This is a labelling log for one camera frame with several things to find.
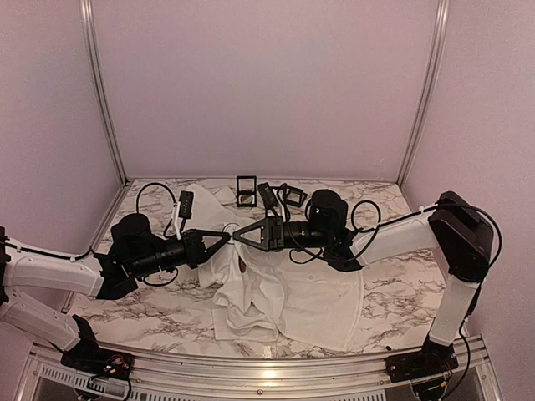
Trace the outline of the white button shirt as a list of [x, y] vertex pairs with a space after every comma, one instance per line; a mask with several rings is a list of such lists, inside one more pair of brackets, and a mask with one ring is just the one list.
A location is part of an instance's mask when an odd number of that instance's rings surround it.
[[349, 350], [364, 301], [361, 272], [338, 272], [322, 261], [298, 265], [287, 251], [263, 252], [234, 240], [196, 270], [201, 287], [219, 286], [211, 308], [216, 339], [273, 342], [285, 336]]

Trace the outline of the blue round brooch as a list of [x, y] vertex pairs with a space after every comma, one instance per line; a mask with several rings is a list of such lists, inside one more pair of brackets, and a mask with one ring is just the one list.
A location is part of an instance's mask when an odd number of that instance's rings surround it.
[[223, 228], [222, 231], [228, 233], [230, 236], [233, 235], [233, 233], [240, 229], [240, 226], [237, 223], [230, 222], [227, 223]]

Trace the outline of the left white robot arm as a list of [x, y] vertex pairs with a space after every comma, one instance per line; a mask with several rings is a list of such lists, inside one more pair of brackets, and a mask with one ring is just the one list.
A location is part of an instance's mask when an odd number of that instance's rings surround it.
[[199, 267], [214, 256], [231, 236], [227, 232], [190, 229], [164, 239], [152, 233], [147, 216], [129, 214], [111, 228], [107, 254], [55, 255], [17, 241], [1, 242], [1, 319], [72, 353], [89, 372], [105, 365], [105, 353], [90, 325], [77, 316], [63, 315], [30, 297], [25, 287], [42, 287], [84, 294], [98, 300], [118, 300], [134, 292], [139, 282], [180, 266]]

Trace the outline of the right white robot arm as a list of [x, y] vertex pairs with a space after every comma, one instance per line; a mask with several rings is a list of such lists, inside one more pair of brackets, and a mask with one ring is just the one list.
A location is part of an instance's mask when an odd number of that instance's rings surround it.
[[473, 312], [482, 283], [502, 252], [497, 222], [453, 191], [408, 215], [378, 219], [368, 229], [355, 225], [355, 209], [332, 190], [312, 194], [303, 221], [292, 220], [287, 202], [276, 195], [266, 195], [264, 204], [268, 214], [235, 231], [233, 240], [260, 251], [303, 251], [339, 272], [356, 272], [414, 251], [441, 251], [448, 265], [446, 289], [427, 335], [430, 343], [414, 357], [423, 374], [434, 373], [446, 361], [444, 347], [453, 343]]

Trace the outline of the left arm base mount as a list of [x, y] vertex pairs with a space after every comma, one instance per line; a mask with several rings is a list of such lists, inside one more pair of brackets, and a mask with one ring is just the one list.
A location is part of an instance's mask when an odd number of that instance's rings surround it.
[[94, 335], [89, 323], [78, 315], [72, 316], [78, 328], [78, 336], [73, 347], [62, 351], [61, 363], [96, 378], [130, 378], [134, 356], [130, 353], [102, 348]]

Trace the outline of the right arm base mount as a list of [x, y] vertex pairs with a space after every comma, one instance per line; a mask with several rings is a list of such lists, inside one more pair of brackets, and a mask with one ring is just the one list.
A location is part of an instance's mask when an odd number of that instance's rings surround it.
[[385, 369], [392, 383], [425, 378], [459, 367], [453, 345], [435, 343], [427, 335], [420, 350], [389, 356]]

